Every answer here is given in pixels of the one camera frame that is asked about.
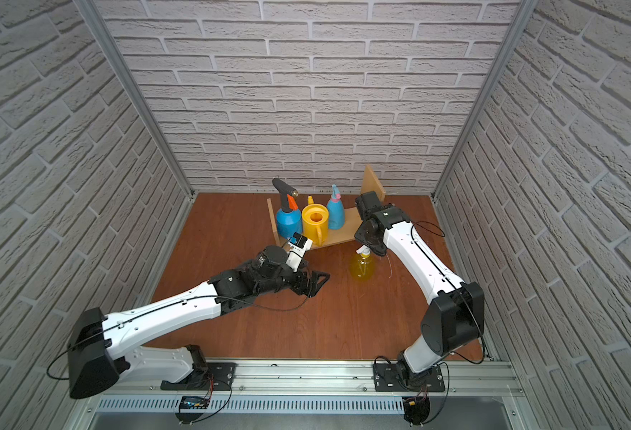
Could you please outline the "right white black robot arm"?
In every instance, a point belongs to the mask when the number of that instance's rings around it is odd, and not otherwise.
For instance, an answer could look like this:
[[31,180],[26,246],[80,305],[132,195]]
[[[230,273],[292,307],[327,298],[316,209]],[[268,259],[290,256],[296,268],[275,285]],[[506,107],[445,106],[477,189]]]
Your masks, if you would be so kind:
[[450,270],[399,207],[384,205],[376,193],[367,192],[356,198],[356,208],[362,224],[354,238],[362,245],[361,249],[381,257],[394,253],[426,299],[421,335],[398,361],[404,377],[418,378],[456,349],[482,337],[483,288],[476,282],[465,282]]

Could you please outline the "light blue egg spray bottle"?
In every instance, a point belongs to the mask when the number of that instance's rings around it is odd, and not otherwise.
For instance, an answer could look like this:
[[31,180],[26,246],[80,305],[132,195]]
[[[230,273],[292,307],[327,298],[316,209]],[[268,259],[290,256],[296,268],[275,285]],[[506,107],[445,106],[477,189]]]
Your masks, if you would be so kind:
[[329,213],[329,230],[342,229],[346,222],[346,212],[341,201],[340,189],[336,185],[331,186],[331,197],[327,202],[326,208]]

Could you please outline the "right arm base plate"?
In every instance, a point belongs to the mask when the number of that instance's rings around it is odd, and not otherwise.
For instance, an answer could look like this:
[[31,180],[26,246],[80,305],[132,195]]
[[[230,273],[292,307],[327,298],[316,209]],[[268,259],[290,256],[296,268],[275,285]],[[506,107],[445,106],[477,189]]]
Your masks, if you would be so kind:
[[376,392],[420,392],[425,394],[445,391],[444,376],[438,365],[416,374],[402,361],[374,362],[373,381]]

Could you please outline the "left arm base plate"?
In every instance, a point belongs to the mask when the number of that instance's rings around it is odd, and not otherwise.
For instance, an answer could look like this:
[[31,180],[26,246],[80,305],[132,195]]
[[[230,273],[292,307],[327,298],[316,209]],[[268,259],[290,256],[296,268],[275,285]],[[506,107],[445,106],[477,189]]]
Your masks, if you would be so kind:
[[204,370],[193,370],[180,382],[163,381],[163,391],[209,392],[210,390],[229,392],[236,374],[235,362],[211,362]]

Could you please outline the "blue pressure sprayer grey handle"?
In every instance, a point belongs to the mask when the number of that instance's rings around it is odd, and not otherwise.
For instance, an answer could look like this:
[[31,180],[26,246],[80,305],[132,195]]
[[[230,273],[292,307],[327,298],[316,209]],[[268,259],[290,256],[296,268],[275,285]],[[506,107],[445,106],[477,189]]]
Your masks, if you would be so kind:
[[292,238],[295,233],[302,234],[302,215],[296,202],[297,189],[278,177],[272,179],[272,184],[281,197],[281,209],[275,216],[278,234],[285,239]]

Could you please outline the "yellow watering can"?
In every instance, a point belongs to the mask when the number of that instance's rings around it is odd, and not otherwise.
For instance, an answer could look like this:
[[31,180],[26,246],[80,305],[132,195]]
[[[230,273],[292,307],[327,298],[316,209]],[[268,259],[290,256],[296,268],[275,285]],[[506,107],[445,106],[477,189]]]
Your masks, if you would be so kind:
[[329,211],[322,204],[317,204],[313,196],[307,197],[307,206],[302,211],[303,234],[316,247],[322,247],[329,235]]

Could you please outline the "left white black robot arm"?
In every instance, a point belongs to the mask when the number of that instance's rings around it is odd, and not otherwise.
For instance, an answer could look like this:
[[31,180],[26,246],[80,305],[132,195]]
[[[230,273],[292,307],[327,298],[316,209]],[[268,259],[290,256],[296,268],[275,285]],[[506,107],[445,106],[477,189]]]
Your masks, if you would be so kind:
[[310,272],[304,253],[269,245],[235,269],[148,306],[109,315],[98,307],[83,311],[66,344],[70,397],[89,398],[128,376],[141,376],[139,347],[172,331],[254,306],[266,294],[290,290],[314,297],[331,276]]

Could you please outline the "yellow transparent spray bottle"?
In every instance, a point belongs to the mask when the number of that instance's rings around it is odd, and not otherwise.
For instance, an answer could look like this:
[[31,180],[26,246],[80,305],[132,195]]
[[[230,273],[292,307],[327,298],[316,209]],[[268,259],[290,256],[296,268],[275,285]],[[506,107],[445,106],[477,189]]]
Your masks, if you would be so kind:
[[349,265],[349,272],[357,281],[367,281],[374,275],[376,261],[369,247],[362,245]]

